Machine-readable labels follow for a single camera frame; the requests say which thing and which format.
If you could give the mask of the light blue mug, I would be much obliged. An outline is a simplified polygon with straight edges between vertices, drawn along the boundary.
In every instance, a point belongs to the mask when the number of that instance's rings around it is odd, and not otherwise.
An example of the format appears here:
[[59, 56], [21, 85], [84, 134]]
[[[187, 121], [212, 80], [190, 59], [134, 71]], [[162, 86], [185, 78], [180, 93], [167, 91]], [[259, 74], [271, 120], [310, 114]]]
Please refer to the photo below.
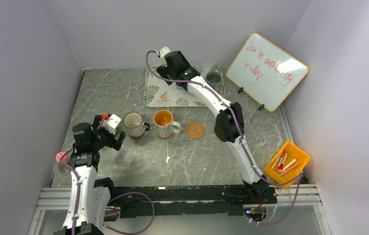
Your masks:
[[179, 91], [181, 91], [183, 94], [187, 95], [187, 96], [193, 96], [193, 94], [189, 91], [187, 91], [186, 89], [184, 89], [183, 87], [178, 87], [177, 88]]

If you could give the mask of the smooth wooden coaster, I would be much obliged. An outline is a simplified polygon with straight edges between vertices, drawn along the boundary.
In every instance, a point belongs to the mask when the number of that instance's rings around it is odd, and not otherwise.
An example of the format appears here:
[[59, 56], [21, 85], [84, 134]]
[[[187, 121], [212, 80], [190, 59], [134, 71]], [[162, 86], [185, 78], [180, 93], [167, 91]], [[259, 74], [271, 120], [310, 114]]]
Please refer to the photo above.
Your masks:
[[140, 135], [131, 135], [130, 133], [127, 134], [130, 138], [132, 139], [139, 139], [141, 137], [143, 137], [145, 135], [145, 132], [143, 132], [142, 134]]

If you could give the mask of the white mug black rim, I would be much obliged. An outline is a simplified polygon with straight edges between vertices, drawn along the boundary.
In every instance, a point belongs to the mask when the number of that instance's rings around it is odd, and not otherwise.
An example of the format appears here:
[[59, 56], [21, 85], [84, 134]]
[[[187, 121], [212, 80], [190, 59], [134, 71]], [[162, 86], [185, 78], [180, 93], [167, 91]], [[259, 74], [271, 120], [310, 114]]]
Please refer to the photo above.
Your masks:
[[140, 135], [143, 132], [150, 130], [148, 122], [144, 122], [143, 116], [138, 112], [130, 112], [123, 118], [123, 124], [126, 128], [127, 134]]

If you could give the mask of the grey-green mug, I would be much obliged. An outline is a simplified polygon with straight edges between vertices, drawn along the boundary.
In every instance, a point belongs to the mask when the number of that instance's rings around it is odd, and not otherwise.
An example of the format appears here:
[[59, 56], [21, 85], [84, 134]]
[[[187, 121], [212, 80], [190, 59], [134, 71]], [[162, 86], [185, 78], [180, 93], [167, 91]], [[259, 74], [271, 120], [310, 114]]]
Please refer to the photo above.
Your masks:
[[219, 85], [223, 82], [222, 74], [216, 71], [210, 71], [205, 76], [206, 82], [213, 86], [213, 85]]

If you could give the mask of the yellow-inside patterned mug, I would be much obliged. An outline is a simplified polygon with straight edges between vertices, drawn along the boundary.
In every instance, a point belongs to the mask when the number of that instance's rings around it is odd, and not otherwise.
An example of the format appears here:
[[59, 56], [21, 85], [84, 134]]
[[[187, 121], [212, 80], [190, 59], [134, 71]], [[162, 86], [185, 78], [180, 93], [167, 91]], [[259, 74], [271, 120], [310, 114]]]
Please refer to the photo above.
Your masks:
[[173, 114], [168, 110], [157, 111], [153, 121], [156, 125], [156, 135], [162, 140], [169, 139], [182, 131], [181, 124], [174, 120]]

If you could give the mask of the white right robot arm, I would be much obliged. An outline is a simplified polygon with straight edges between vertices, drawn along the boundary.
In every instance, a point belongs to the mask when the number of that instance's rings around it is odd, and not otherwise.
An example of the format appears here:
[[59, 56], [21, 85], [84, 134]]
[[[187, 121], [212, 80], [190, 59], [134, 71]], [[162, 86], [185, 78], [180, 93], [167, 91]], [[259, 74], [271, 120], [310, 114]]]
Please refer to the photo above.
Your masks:
[[214, 114], [214, 132], [230, 148], [241, 168], [247, 199], [252, 203], [260, 202], [269, 183], [263, 179], [263, 173], [248, 148], [241, 105], [231, 103], [214, 90], [180, 51], [165, 47], [154, 54], [163, 60], [163, 64], [153, 75], [168, 85], [175, 84], [190, 92]]

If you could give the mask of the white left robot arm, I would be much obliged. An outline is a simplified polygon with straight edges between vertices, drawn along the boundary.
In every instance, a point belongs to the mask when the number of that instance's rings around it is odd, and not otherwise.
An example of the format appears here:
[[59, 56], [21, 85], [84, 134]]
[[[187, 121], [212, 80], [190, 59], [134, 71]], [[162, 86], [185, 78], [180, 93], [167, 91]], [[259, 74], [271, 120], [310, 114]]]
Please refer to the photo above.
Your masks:
[[115, 114], [94, 117], [92, 124], [79, 123], [72, 128], [72, 149], [58, 154], [59, 163], [71, 171], [69, 208], [57, 235], [101, 235], [106, 206], [117, 199], [112, 180], [97, 179], [99, 151], [121, 149], [126, 133], [118, 130], [121, 118]]

